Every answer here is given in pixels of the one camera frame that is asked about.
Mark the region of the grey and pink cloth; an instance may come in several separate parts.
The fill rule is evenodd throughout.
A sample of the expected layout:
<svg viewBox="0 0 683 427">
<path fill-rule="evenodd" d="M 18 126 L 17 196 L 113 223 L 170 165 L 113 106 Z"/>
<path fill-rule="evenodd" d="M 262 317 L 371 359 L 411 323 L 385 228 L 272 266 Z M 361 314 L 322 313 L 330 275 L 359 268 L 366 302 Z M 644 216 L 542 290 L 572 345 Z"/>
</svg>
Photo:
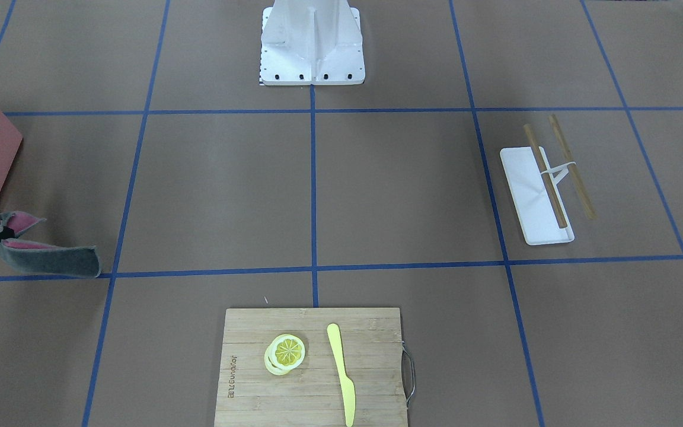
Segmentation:
<svg viewBox="0 0 683 427">
<path fill-rule="evenodd" d="M 45 222 L 23 211 L 1 213 L 1 224 L 13 236 L 0 239 L 0 259 L 23 273 L 59 274 L 73 278 L 97 278 L 102 273 L 95 246 L 59 247 L 28 241 L 25 232 Z"/>
</svg>

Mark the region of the white rack connector piece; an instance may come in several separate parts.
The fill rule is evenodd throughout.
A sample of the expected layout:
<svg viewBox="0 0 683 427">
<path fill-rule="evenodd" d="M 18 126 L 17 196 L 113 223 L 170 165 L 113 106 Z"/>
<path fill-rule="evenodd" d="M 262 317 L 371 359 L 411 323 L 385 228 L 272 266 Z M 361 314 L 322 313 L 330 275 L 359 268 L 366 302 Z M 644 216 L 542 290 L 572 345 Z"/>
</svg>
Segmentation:
<svg viewBox="0 0 683 427">
<path fill-rule="evenodd" d="M 564 178 L 566 178 L 567 175 L 569 175 L 571 167 L 574 167 L 574 165 L 576 165 L 575 161 L 563 163 L 558 167 L 547 168 L 546 170 L 542 170 L 540 172 L 540 175 L 542 177 L 549 178 L 553 186 L 558 186 L 558 184 Z"/>
</svg>

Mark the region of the outer wooden rack bar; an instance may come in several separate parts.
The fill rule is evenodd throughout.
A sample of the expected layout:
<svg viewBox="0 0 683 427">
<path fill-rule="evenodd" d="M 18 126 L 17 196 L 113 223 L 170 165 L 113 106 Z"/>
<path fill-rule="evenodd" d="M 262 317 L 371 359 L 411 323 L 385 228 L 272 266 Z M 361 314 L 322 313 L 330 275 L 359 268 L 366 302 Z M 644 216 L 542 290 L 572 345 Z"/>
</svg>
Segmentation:
<svg viewBox="0 0 683 427">
<path fill-rule="evenodd" d="M 573 158 L 572 149 L 570 148 L 570 145 L 567 143 L 566 136 L 562 132 L 562 128 L 557 116 L 555 114 L 551 114 L 550 116 L 548 116 L 548 122 L 550 123 L 554 135 L 556 136 L 556 140 L 558 141 L 558 144 L 561 148 L 563 158 L 567 162 L 567 170 L 569 171 L 569 175 L 572 178 L 575 191 L 581 202 L 581 205 L 583 206 L 583 210 L 585 210 L 585 215 L 586 217 L 588 217 L 588 219 L 594 221 L 594 219 L 597 219 L 598 216 L 592 203 L 590 192 L 588 192 L 588 189 L 586 189 L 585 182 L 583 181 L 577 163 Z"/>
</svg>

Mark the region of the wooden rack bar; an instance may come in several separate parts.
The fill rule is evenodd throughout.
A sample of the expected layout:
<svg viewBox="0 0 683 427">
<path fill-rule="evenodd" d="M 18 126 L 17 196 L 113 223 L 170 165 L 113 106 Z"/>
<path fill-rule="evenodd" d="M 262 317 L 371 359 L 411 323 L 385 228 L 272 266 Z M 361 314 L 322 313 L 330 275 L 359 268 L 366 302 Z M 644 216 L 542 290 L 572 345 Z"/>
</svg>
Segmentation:
<svg viewBox="0 0 683 427">
<path fill-rule="evenodd" d="M 558 141 L 558 144 L 561 148 L 563 158 L 567 162 L 567 170 L 569 171 L 569 175 L 572 178 L 575 191 L 581 202 L 581 205 L 583 206 L 583 210 L 585 210 L 585 215 L 586 217 L 588 217 L 588 219 L 594 221 L 594 219 L 597 219 L 598 216 L 592 203 L 590 192 L 588 192 L 588 189 L 586 189 L 585 182 L 583 181 L 577 163 L 573 158 L 572 149 L 570 148 L 570 145 L 567 143 L 566 136 L 562 132 L 562 128 L 557 116 L 555 114 L 551 114 L 550 116 L 548 116 L 548 122 L 550 123 L 554 135 L 556 136 L 556 140 Z"/>
<path fill-rule="evenodd" d="M 542 155 L 541 146 L 539 145 L 535 133 L 530 124 L 524 124 L 523 129 L 524 135 L 526 136 L 526 138 L 528 138 L 529 146 L 531 147 L 531 151 L 533 152 L 534 160 L 540 173 L 540 177 L 542 179 L 545 192 L 547 192 L 548 200 L 550 200 L 550 205 L 553 209 L 553 214 L 555 216 L 557 225 L 559 229 L 566 229 L 566 217 L 564 216 L 562 205 L 560 203 L 560 200 L 558 199 L 556 186 L 553 183 L 553 179 L 551 178 L 550 172 L 548 172 L 548 165 L 547 163 L 545 163 L 545 159 Z"/>
</svg>

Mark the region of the inner wooden rack bar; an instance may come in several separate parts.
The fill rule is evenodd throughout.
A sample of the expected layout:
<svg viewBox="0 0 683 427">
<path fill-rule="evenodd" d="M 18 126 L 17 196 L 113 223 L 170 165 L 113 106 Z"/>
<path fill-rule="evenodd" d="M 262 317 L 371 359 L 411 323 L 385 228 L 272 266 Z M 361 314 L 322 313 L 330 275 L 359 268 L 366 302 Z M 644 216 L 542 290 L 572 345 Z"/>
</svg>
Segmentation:
<svg viewBox="0 0 683 427">
<path fill-rule="evenodd" d="M 553 183 L 553 179 L 551 178 L 550 172 L 548 172 L 548 165 L 547 163 L 545 163 L 545 159 L 542 155 L 541 146 L 539 145 L 535 133 L 530 124 L 524 124 L 523 129 L 524 135 L 526 136 L 526 138 L 528 138 L 529 146 L 531 147 L 531 151 L 533 152 L 534 160 L 540 173 L 540 177 L 542 179 L 545 192 L 547 192 L 548 200 L 550 200 L 550 205 L 553 209 L 553 214 L 555 216 L 557 225 L 559 229 L 566 229 L 566 217 L 564 216 L 562 205 L 560 203 L 560 200 L 558 199 L 556 186 Z"/>
</svg>

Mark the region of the white rectangular tray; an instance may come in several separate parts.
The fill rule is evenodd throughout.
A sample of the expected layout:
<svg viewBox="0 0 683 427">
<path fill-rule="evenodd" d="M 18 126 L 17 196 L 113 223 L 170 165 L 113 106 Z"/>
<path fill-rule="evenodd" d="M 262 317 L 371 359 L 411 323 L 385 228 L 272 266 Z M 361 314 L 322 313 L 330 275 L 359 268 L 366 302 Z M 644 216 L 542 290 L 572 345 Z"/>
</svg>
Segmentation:
<svg viewBox="0 0 683 427">
<path fill-rule="evenodd" d="M 540 149 L 548 168 L 552 168 L 545 149 Z M 500 151 L 500 159 L 524 241 L 529 246 L 541 246 L 566 244 L 575 240 L 571 222 L 556 186 L 567 228 L 559 229 L 557 225 L 531 147 L 503 148 Z"/>
</svg>

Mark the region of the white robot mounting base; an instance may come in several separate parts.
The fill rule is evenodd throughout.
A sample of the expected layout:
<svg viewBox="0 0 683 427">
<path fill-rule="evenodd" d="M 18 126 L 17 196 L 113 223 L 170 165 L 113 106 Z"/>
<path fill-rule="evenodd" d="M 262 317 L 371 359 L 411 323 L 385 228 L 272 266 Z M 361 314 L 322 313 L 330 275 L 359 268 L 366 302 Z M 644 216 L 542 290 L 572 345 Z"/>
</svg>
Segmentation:
<svg viewBox="0 0 683 427">
<path fill-rule="evenodd" d="M 258 81 L 266 86 L 360 85 L 360 11 L 347 1 L 276 1 L 262 11 Z"/>
</svg>

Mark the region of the bamboo cutting board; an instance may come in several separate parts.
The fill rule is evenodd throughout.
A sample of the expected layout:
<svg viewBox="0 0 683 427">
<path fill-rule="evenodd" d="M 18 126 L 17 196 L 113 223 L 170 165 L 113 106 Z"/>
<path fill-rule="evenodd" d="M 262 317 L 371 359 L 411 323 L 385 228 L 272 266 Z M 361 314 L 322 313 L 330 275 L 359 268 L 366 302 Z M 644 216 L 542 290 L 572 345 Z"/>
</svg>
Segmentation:
<svg viewBox="0 0 683 427">
<path fill-rule="evenodd" d="M 355 384 L 354 426 L 407 426 L 398 308 L 230 308 L 225 314 L 216 426 L 345 426 L 342 392 L 326 327 L 341 330 Z M 303 362 L 285 375 L 264 365 L 269 344 L 301 339 Z"/>
</svg>

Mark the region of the yellow plastic knife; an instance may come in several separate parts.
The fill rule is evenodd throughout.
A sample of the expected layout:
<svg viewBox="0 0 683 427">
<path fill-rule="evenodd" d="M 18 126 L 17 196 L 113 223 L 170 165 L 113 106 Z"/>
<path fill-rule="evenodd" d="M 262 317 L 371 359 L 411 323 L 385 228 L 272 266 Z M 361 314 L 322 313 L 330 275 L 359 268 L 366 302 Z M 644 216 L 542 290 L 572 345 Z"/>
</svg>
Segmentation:
<svg viewBox="0 0 683 427">
<path fill-rule="evenodd" d="M 330 341 L 331 354 L 339 376 L 339 384 L 343 400 L 344 424 L 353 426 L 357 413 L 357 393 L 355 384 L 347 375 L 341 330 L 338 324 L 330 323 L 326 327 L 326 335 Z"/>
</svg>

